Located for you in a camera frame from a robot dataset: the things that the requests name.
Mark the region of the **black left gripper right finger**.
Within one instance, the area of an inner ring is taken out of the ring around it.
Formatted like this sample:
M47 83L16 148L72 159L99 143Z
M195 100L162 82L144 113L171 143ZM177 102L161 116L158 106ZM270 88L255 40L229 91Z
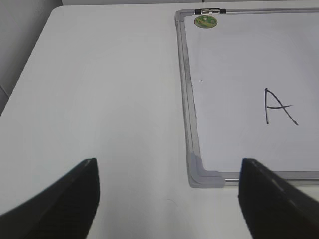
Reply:
M254 239L317 239L319 203L259 161L244 158L238 200Z

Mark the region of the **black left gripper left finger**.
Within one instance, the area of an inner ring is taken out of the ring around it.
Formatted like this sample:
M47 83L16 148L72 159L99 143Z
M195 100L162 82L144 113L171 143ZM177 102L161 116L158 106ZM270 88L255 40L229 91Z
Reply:
M86 159L0 217L2 239L85 239L100 201L97 159Z

